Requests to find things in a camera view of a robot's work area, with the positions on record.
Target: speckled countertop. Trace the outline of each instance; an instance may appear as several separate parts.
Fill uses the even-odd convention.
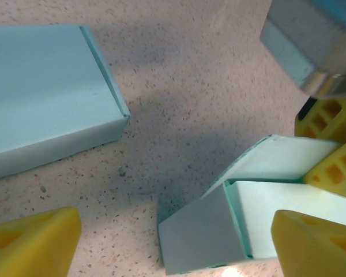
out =
[[[69,276],[164,276],[157,220],[261,137],[292,134],[307,99],[259,41],[270,2],[0,1],[0,25],[91,26],[133,116],[117,143],[0,179],[0,222],[75,205]],[[189,276],[282,273],[270,262]]]

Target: yellow lattice block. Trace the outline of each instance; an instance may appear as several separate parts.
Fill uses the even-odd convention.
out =
[[[285,277],[346,277],[346,226],[277,211],[272,238]]]
[[[346,197],[346,143],[305,174],[303,181]]]
[[[295,118],[295,136],[346,143],[346,98],[309,98]]]
[[[0,224],[0,277],[65,277],[80,235],[74,207]]]

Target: open box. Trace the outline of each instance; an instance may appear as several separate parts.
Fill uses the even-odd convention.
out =
[[[159,224],[167,275],[276,258],[270,227],[288,209],[346,225],[346,198],[301,177],[340,146],[303,137],[265,137],[198,199]]]
[[[0,177],[115,141],[129,118],[87,27],[0,27]]]

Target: box flap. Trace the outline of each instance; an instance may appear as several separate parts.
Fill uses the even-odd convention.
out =
[[[119,87],[115,81],[114,76],[111,74],[109,70],[109,64],[104,58],[104,55],[102,51],[100,50],[99,46],[97,45],[95,38],[92,35],[92,32],[87,26],[80,26],[80,30],[82,34],[84,35],[84,38],[95,58],[95,61],[97,65],[100,68],[100,71],[102,75],[104,76],[105,82],[109,86],[109,89],[118,105],[118,107],[121,110],[121,113],[125,116],[130,118],[131,114],[130,111],[126,105],[126,102],[121,94],[121,91],[119,90]]]
[[[335,141],[273,134],[237,158],[204,193],[227,179],[301,182],[299,179],[341,144]]]

